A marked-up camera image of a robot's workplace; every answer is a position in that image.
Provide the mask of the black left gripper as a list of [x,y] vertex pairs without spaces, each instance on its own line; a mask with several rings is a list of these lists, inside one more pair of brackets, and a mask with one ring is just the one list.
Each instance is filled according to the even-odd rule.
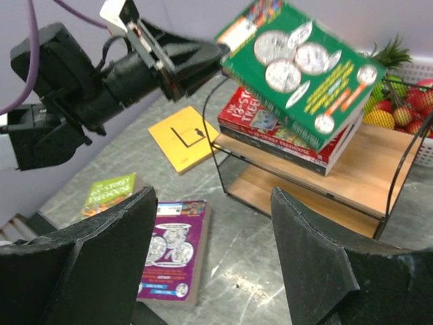
[[105,1],[99,16],[112,36],[129,41],[166,98],[174,102],[190,97],[220,73],[221,60],[231,51],[226,43],[182,37],[157,27],[140,18],[133,1]]

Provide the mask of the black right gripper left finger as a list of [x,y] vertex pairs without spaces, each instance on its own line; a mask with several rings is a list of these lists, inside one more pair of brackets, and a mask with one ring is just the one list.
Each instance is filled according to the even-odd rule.
[[130,324],[156,220],[146,187],[71,226],[1,247],[2,324]]

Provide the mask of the purple back-cover Treehouse book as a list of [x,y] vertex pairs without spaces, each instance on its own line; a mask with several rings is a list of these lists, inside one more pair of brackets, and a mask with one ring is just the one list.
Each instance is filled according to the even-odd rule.
[[211,212],[206,200],[158,204],[138,301],[196,305]]

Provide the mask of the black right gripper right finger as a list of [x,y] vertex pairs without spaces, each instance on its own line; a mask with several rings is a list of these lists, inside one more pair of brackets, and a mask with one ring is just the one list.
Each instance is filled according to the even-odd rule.
[[278,187],[271,219],[293,324],[432,323],[432,249],[358,234]]

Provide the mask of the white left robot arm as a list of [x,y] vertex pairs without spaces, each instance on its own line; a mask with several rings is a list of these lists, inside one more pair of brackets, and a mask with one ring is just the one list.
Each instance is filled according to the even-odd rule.
[[124,41],[115,62],[93,64],[60,22],[37,26],[27,3],[30,34],[10,52],[13,71],[26,83],[1,109],[1,168],[28,171],[64,164],[90,145],[89,133],[156,90],[170,101],[191,96],[221,69],[226,43],[181,37],[140,17],[132,1],[105,1],[99,27],[110,32],[103,53]]

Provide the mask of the red 13-Storey Treehouse book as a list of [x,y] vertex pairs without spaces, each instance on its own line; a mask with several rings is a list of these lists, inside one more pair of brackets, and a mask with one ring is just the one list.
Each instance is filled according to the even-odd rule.
[[221,110],[218,122],[220,128],[244,133],[297,156],[314,158],[325,166],[339,156],[338,152],[350,140],[356,128],[356,123],[351,122],[324,149],[315,152],[292,130],[280,124],[271,112],[241,86]]

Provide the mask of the Little Women floral book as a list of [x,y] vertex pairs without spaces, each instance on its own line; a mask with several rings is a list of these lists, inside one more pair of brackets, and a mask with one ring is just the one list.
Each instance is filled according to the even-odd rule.
[[258,148],[259,150],[265,151],[273,156],[294,163],[304,169],[313,171],[321,176],[327,176],[329,174],[355,134],[354,131],[347,131],[346,135],[342,139],[335,141],[334,144],[329,144],[329,146],[323,149],[320,153],[315,154],[314,152],[302,147],[300,147],[300,151],[285,148],[280,144],[253,135],[248,135],[247,133],[235,131],[222,125],[220,126],[220,130],[224,135]]

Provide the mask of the green back-cover Treehouse book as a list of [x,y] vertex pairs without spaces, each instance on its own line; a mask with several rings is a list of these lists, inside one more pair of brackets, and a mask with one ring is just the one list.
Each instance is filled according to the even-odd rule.
[[285,1],[253,1],[216,36],[223,70],[322,150],[362,111],[386,69]]

